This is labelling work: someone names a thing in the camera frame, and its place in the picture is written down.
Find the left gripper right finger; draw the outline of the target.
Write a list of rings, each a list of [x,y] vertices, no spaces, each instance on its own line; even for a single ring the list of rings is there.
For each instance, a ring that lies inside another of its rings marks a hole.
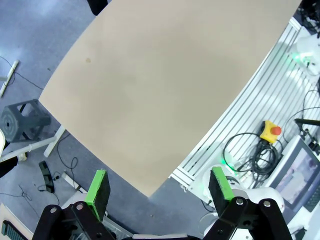
[[[214,166],[208,190],[217,218],[205,230],[205,240],[292,239],[283,217],[284,199],[274,188],[244,188],[233,174]]]

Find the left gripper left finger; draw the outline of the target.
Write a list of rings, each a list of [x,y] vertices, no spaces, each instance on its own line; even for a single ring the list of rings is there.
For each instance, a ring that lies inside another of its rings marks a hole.
[[[40,216],[33,240],[109,240],[103,218],[111,193],[108,173],[97,170],[84,200],[66,208],[47,205]]]

